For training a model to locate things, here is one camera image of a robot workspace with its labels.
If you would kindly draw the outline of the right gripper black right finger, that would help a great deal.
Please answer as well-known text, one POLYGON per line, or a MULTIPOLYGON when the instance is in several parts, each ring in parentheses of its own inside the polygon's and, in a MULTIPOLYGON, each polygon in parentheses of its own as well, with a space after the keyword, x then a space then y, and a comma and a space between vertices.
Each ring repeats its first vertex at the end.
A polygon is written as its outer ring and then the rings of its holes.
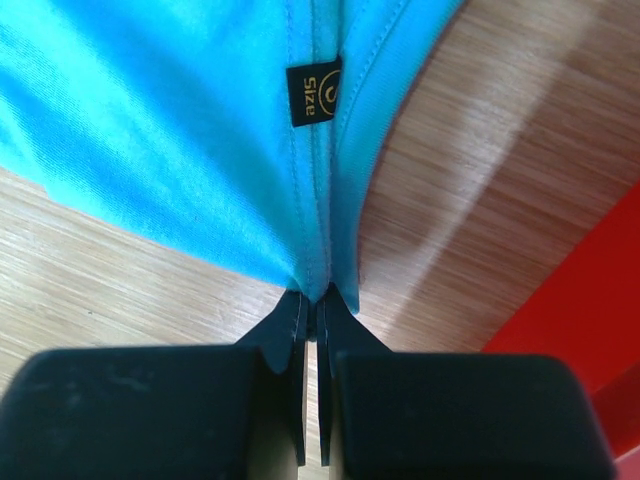
POLYGON ((334 479, 612 479, 571 370, 545 355, 395 352, 336 287, 315 307, 321 461, 334 479))

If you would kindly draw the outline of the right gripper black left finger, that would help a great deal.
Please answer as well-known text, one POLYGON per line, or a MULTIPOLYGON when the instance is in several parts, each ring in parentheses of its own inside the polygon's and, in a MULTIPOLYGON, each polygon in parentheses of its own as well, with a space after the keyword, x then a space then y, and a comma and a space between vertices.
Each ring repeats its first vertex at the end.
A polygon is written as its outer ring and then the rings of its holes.
POLYGON ((294 479, 305 463, 308 302, 232 344, 57 349, 1 401, 5 479, 294 479))

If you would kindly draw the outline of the blue t shirt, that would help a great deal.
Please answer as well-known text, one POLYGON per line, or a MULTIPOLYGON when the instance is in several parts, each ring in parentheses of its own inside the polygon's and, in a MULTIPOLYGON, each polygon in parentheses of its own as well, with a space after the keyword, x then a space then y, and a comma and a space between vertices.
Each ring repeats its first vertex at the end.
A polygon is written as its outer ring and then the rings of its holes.
POLYGON ((456 1, 5 1, 1 164, 57 202, 359 306, 383 141, 456 1))

